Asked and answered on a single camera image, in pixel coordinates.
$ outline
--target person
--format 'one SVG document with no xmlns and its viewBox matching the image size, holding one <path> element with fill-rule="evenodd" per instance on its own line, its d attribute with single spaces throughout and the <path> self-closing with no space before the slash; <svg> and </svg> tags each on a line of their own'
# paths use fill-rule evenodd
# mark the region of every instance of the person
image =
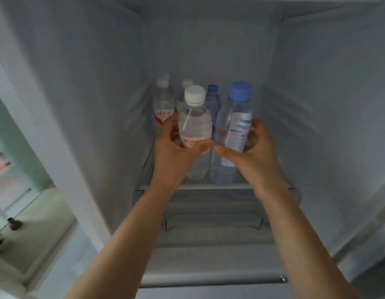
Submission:
<svg viewBox="0 0 385 299">
<path fill-rule="evenodd" d="M 149 188 L 66 299 L 136 296 L 172 194 L 194 159 L 213 144 L 208 140 L 190 149 L 176 146 L 178 118 L 178 113 L 170 116 L 155 141 L 155 168 Z M 244 153 L 220 146 L 215 152 L 239 168 L 263 204 L 294 298 L 358 298 L 286 189 L 275 144 L 263 122 L 253 119 L 252 125 L 255 131 L 248 135 L 251 147 L 246 146 Z"/>
</svg>

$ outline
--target hand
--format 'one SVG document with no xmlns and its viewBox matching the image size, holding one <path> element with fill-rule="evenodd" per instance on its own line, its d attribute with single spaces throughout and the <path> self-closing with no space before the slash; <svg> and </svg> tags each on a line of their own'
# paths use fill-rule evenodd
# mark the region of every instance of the hand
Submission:
<svg viewBox="0 0 385 299">
<path fill-rule="evenodd" d="M 254 118 L 252 126 L 255 131 L 249 131 L 248 134 L 252 147 L 246 145 L 244 153 L 221 146 L 215 147 L 215 152 L 240 169 L 253 186 L 256 197 L 265 198 L 285 191 L 286 186 L 278 166 L 275 144 L 263 121 Z"/>
<path fill-rule="evenodd" d="M 193 161 L 200 154 L 210 149 L 213 141 L 201 141 L 190 149 L 183 149 L 173 142 L 180 139 L 179 120 L 180 113 L 175 113 L 167 118 L 162 126 L 162 131 L 155 141 L 155 169 L 151 184 L 175 191 L 186 176 Z"/>
</svg>

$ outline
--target red and white label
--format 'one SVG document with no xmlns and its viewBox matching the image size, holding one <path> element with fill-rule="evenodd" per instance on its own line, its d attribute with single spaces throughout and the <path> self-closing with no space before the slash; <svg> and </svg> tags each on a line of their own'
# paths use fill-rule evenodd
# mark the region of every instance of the red and white label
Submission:
<svg viewBox="0 0 385 299">
<path fill-rule="evenodd" d="M 180 136 L 180 146 L 184 149 L 189 149 L 196 143 L 199 143 L 201 141 L 207 141 L 210 140 L 210 137 L 183 137 Z"/>
<path fill-rule="evenodd" d="M 162 126 L 163 122 L 169 116 L 171 116 L 173 113 L 175 113 L 175 110 L 169 110 L 169 109 L 166 109 L 166 110 L 161 110 L 161 109 L 155 110 L 155 120 L 157 121 L 157 123 L 159 125 Z"/>
</svg>

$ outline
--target blue bottle cap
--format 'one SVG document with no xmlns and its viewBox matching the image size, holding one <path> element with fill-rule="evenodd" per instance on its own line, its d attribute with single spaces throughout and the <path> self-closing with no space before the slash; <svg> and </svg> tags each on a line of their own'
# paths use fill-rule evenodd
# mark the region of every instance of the blue bottle cap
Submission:
<svg viewBox="0 0 385 299">
<path fill-rule="evenodd" d="M 217 92 L 219 90 L 219 86 L 215 84 L 208 85 L 208 92 Z"/>
<path fill-rule="evenodd" d="M 236 102 L 247 102 L 251 99 L 252 85 L 247 82 L 234 82 L 230 88 L 230 99 Z"/>
</svg>

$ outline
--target person's left arm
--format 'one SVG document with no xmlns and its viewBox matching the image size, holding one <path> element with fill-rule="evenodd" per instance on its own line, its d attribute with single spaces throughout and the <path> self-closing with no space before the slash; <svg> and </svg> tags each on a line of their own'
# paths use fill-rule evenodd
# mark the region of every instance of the person's left arm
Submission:
<svg viewBox="0 0 385 299">
<path fill-rule="evenodd" d="M 178 118 L 178 113 L 169 117 L 155 141 L 155 169 L 150 187 L 65 299 L 136 296 L 171 196 L 194 159 L 212 145 L 212 141 L 204 141 L 190 149 L 176 146 L 173 141 L 179 138 Z"/>
</svg>

